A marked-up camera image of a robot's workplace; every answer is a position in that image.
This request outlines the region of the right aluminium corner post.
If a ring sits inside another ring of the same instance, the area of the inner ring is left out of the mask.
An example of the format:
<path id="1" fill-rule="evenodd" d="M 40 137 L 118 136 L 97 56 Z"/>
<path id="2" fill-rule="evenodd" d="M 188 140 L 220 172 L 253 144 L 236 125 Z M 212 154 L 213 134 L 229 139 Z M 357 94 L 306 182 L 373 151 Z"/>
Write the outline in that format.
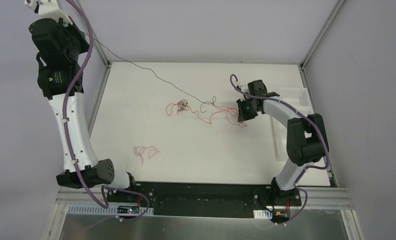
<path id="1" fill-rule="evenodd" d="M 319 31 L 318 35 L 316 36 L 314 42 L 312 43 L 309 51 L 307 52 L 306 56 L 304 57 L 303 61 L 301 62 L 301 69 L 304 71 L 311 61 L 313 55 L 315 54 L 316 50 L 318 49 L 319 45 L 321 44 L 322 40 L 325 38 L 328 30 L 330 29 L 331 25 L 337 18 L 338 14 L 340 13 L 341 9 L 343 8 L 344 4 L 347 0 L 337 0 L 331 12 L 329 13 L 326 21 L 323 23 L 321 30 Z"/>

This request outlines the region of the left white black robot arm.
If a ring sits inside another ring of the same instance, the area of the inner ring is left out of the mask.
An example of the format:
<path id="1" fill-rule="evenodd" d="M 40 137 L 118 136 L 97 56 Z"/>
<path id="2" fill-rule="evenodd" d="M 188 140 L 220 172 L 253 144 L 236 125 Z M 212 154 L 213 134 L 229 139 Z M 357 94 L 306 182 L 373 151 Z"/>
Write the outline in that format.
<path id="1" fill-rule="evenodd" d="M 96 156 L 84 113 L 83 71 L 80 54 L 89 50 L 84 34 L 75 24 L 42 18 L 29 26 L 38 48 L 37 82 L 52 108 L 63 145 L 63 172 L 56 176 L 61 187 L 79 189 L 105 185 L 118 188 L 126 202 L 138 197 L 130 173 L 116 171 L 110 159 Z"/>

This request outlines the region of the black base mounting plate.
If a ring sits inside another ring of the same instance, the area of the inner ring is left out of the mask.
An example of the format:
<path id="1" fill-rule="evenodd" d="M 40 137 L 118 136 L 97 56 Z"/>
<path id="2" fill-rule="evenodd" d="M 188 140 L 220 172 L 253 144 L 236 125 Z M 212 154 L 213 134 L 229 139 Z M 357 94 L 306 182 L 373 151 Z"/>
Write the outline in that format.
<path id="1" fill-rule="evenodd" d="M 147 198 L 110 191 L 107 199 L 125 206 L 140 206 L 141 210 L 149 206 L 149 214 L 173 217 L 253 218 L 256 210 L 280 211 L 302 205 L 297 190 L 280 193 L 266 184 L 139 181 L 132 190 Z"/>

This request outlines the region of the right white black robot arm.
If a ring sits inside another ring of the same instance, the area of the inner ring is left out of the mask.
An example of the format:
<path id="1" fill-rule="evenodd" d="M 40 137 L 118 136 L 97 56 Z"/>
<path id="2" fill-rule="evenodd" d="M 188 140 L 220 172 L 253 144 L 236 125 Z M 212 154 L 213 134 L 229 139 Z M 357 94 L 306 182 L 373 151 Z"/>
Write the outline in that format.
<path id="1" fill-rule="evenodd" d="M 323 169 L 330 165 L 329 147 L 323 117 L 318 114 L 304 115 L 282 100 L 276 92 L 269 92 L 262 80 L 246 85 L 239 84 L 237 77 L 230 76 L 230 84 L 242 97 L 238 105 L 238 122 L 267 114 L 287 130 L 286 152 L 288 159 L 280 173 L 272 179 L 268 203 L 283 205 L 299 193 L 297 183 L 308 169 L 319 169 L 315 164 L 326 158 Z"/>

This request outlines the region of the aluminium corner post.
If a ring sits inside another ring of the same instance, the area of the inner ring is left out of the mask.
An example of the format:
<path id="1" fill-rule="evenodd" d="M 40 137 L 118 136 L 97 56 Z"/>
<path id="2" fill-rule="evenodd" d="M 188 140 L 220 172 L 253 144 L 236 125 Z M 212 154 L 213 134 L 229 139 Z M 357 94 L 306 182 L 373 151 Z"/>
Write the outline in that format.
<path id="1" fill-rule="evenodd" d="M 304 57 L 303 61 L 301 62 L 301 69 L 304 71 L 311 61 L 313 55 L 315 54 L 316 50 L 318 49 L 319 45 L 321 44 L 322 40 L 325 38 L 328 30 L 330 29 L 331 25 L 337 18 L 338 14 L 340 13 L 341 9 L 343 8 L 344 4 L 347 0 L 337 0 L 331 12 L 329 13 L 326 21 L 323 23 L 321 30 L 319 31 L 318 35 L 316 36 L 314 42 L 312 43 L 309 51 L 307 52 L 306 56 Z"/>
<path id="2" fill-rule="evenodd" d="M 84 10 L 81 2 L 79 0 L 73 0 L 74 4 L 81 10 L 81 13 L 78 13 L 79 17 L 82 19 L 83 21 L 83 26 L 88 30 L 89 33 L 92 33 L 93 36 L 93 40 L 94 40 L 94 47 L 93 49 L 96 51 L 97 55 L 99 56 L 100 60 L 102 61 L 102 63 L 104 64 L 104 66 L 106 68 L 109 67 L 110 65 L 110 61 L 108 60 L 108 57 L 106 55 L 106 53 L 103 50 L 103 47 L 100 45 L 100 43 L 98 42 L 98 39 L 95 35 L 95 31 L 92 27 L 92 24 L 86 14 L 86 11 Z"/>

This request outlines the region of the left green controller board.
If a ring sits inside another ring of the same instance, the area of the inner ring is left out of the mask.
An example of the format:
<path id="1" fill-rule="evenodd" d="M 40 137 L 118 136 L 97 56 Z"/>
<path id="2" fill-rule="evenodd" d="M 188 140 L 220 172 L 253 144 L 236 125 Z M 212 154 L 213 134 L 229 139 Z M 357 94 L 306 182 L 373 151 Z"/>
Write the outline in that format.
<path id="1" fill-rule="evenodd" d="M 138 215 L 140 214 L 140 207 L 138 206 L 126 206 L 126 205 L 121 205 L 117 207 L 117 213 L 119 215 Z"/>

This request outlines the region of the left aluminium corner post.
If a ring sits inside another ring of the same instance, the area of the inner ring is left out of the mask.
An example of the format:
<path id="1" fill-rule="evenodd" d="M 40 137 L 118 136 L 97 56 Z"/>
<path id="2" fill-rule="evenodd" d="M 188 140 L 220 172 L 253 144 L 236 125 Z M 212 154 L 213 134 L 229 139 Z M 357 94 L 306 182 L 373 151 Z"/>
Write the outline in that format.
<path id="1" fill-rule="evenodd" d="M 103 47 L 100 45 L 100 43 L 98 42 L 98 39 L 95 35 L 95 31 L 92 27 L 92 24 L 86 14 L 86 11 L 84 10 L 81 2 L 79 0 L 73 0 L 74 4 L 81 10 L 81 13 L 78 13 L 79 17 L 82 19 L 83 21 L 83 26 L 88 30 L 89 33 L 92 33 L 93 36 L 93 40 L 94 40 L 94 47 L 93 49 L 96 51 L 97 55 L 99 56 L 100 60 L 102 61 L 102 63 L 104 64 L 104 66 L 106 68 L 109 67 L 110 65 L 110 61 L 108 60 L 108 57 L 106 55 L 106 53 L 103 50 Z"/>

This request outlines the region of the aluminium front frame rail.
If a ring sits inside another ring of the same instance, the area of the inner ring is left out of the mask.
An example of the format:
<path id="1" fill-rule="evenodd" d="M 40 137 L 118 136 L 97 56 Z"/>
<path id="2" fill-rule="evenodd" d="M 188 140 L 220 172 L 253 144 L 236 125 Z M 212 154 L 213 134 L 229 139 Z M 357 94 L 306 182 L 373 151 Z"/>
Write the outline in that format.
<path id="1" fill-rule="evenodd" d="M 352 209 L 354 207 L 349 191 L 337 187 L 301 187 L 281 197 L 274 198 L 270 185 L 258 184 L 212 184 L 179 182 L 139 182 L 139 192 L 150 201 L 153 208 L 167 207 L 178 203 L 193 201 L 242 203 L 256 207 L 260 202 L 268 206 L 284 206 L 290 201 L 292 207 L 306 204 L 315 209 Z"/>

